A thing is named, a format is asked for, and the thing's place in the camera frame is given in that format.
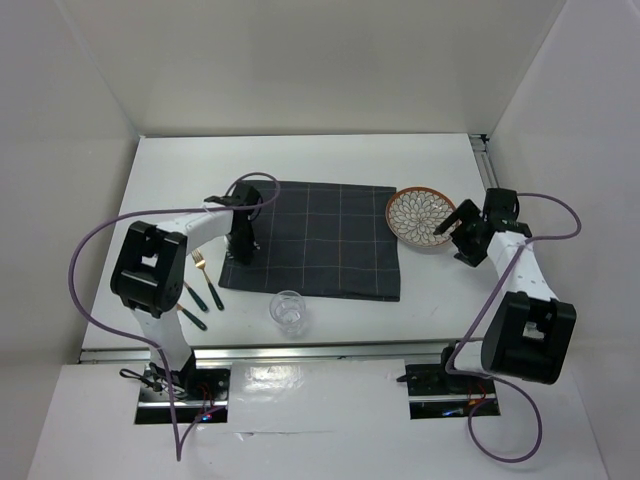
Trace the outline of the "gold spoon green handle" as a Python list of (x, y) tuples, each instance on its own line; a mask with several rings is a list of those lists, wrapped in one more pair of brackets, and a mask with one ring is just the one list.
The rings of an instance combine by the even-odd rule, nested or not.
[(186, 281), (184, 281), (183, 284), (184, 284), (184, 288), (187, 290), (188, 294), (193, 299), (193, 301), (196, 303), (198, 308), (202, 312), (208, 312), (209, 311), (209, 307), (204, 302), (204, 300), (200, 297), (200, 295)]

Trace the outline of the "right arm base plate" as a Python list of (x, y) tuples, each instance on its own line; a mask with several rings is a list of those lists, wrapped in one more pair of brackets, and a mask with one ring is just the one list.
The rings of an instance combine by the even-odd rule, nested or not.
[(476, 416), (501, 415), (492, 381), (451, 376), (440, 364), (406, 364), (396, 382), (407, 389), (412, 420), (463, 418), (475, 407)]

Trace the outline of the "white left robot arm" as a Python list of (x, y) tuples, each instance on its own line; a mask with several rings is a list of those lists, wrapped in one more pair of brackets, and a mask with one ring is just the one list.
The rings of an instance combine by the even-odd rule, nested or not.
[(242, 184), (229, 196), (206, 201), (224, 209), (190, 213), (158, 225), (131, 224), (110, 282), (111, 291), (138, 321), (143, 337), (154, 343), (150, 368), (176, 399), (193, 394), (198, 377), (177, 308), (187, 257), (218, 237), (227, 238), (228, 254), (242, 265), (250, 264), (257, 248), (251, 221), (262, 197), (255, 188)]

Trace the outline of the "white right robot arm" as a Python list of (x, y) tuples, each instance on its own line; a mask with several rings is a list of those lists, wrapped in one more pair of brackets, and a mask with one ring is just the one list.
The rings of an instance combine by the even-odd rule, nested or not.
[[(573, 238), (582, 225), (575, 217), (571, 233), (535, 236), (518, 220), (520, 197), (513, 190), (490, 188), (482, 208), (467, 199), (436, 228), (438, 234), (451, 231), (457, 260), (477, 267), (488, 259), (498, 274), (497, 285), (468, 332), (436, 369), (438, 384), (448, 392), (460, 391), (471, 376), (503, 375), (547, 385), (560, 376), (577, 312), (549, 287), (533, 244)], [(481, 369), (473, 371), (456, 357), (495, 300), (499, 306), (481, 341)]]

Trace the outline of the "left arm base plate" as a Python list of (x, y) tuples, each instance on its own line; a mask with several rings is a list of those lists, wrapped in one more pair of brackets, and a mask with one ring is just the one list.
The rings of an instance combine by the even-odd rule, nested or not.
[[(166, 382), (155, 379), (149, 367), (144, 370), (142, 378), (134, 423), (170, 424), (169, 389)], [(203, 414), (201, 423), (226, 423), (230, 379), (230, 367), (198, 369), (190, 386), (174, 386), (177, 422), (189, 424), (197, 415)]]

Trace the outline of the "dark grey checked cloth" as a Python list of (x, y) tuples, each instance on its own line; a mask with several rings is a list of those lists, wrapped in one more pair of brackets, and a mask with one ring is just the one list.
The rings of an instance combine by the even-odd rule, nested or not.
[(274, 197), (252, 226), (250, 264), (225, 259), (218, 284), (230, 290), (397, 302), (401, 275), (397, 239), (387, 225), (392, 186), (253, 180)]

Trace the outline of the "clear drinking glass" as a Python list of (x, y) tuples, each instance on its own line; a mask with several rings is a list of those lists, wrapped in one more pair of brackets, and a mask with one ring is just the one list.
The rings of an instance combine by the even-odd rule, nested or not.
[(297, 335), (305, 323), (305, 300), (295, 291), (281, 291), (272, 298), (269, 312), (271, 318), (285, 334)]

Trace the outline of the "gold fork green handle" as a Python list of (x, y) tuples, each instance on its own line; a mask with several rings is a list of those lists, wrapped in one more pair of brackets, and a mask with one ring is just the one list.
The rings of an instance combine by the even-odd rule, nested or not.
[(193, 262), (195, 264), (195, 267), (198, 270), (200, 270), (202, 272), (203, 276), (204, 276), (204, 279), (205, 279), (205, 281), (207, 283), (209, 292), (212, 295), (212, 298), (214, 300), (214, 304), (216, 305), (216, 308), (219, 311), (224, 311), (225, 310), (225, 305), (222, 302), (222, 299), (221, 299), (220, 295), (218, 294), (218, 292), (217, 292), (217, 290), (216, 290), (216, 288), (214, 286), (214, 283), (212, 282), (211, 278), (209, 277), (209, 275), (208, 275), (208, 273), (206, 271), (207, 263), (206, 263), (206, 260), (205, 260), (204, 256), (202, 255), (202, 253), (200, 252), (199, 249), (194, 249), (191, 252), (191, 257), (192, 257), (192, 260), (193, 260)]

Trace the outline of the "floral patterned plate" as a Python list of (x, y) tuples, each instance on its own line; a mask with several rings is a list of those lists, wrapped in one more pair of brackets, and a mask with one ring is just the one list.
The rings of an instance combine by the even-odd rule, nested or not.
[(411, 247), (430, 249), (450, 242), (450, 234), (459, 221), (442, 234), (436, 234), (435, 230), (454, 210), (454, 203), (441, 192), (415, 186), (392, 195), (386, 205), (385, 218), (400, 241)]

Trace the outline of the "gold knife green handle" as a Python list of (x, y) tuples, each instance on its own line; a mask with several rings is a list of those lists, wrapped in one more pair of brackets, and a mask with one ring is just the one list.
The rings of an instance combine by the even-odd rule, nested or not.
[(184, 308), (182, 305), (177, 304), (176, 309), (179, 313), (182, 313), (193, 325), (195, 325), (201, 331), (207, 331), (207, 325), (199, 319), (195, 314), (193, 314), (188, 309)]

